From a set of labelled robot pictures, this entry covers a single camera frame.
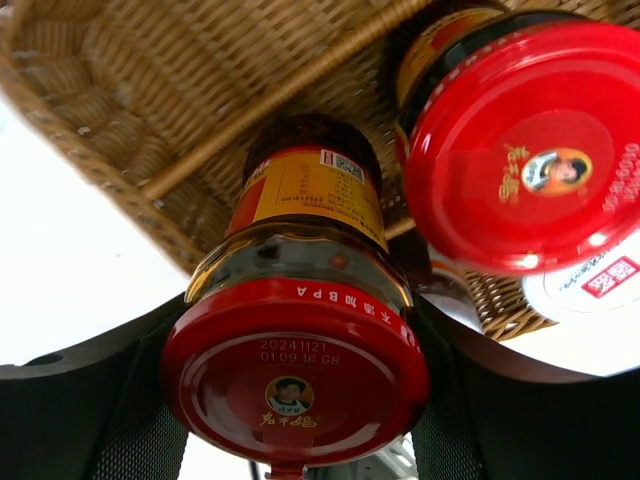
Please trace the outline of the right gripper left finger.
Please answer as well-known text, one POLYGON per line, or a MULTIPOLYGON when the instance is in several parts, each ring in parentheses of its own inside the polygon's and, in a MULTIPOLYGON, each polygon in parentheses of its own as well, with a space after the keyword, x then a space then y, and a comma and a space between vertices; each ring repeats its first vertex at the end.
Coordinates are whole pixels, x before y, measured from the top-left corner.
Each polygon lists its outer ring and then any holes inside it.
POLYGON ((177 295, 84 342, 2 366, 2 478, 178 478, 188 433, 163 402, 158 367, 185 310, 177 295))

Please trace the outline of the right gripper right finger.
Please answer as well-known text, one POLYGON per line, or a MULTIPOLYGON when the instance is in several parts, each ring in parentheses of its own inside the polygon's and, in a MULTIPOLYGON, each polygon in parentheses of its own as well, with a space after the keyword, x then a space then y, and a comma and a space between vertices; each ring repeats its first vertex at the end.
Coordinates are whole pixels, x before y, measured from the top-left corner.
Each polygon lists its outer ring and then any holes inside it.
POLYGON ((412 431, 419 478, 638 478, 638 369, 597 377, 555 367, 423 298, 410 325, 431 374, 412 431))

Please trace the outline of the white lid jar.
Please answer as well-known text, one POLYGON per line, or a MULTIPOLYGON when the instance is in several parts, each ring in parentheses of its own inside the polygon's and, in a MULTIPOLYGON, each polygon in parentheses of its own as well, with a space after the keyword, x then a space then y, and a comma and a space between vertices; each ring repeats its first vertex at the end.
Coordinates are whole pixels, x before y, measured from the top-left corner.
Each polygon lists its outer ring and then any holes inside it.
POLYGON ((510 340, 553 324, 639 318, 639 233, 568 268, 521 280, 434 270, 419 293, 450 318, 510 340))

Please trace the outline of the red lid chili jar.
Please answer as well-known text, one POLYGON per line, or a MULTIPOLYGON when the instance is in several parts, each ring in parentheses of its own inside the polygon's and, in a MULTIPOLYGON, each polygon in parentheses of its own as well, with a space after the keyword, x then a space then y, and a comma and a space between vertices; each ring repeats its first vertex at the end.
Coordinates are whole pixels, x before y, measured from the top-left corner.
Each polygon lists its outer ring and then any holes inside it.
POLYGON ((160 361, 176 418, 273 479, 358 459, 417 422, 430 375, 356 128, 320 114, 251 146, 222 243, 193 273, 160 361))
POLYGON ((389 38, 396 155, 426 242, 522 276, 639 223, 639 33, 561 10, 427 8, 389 38))

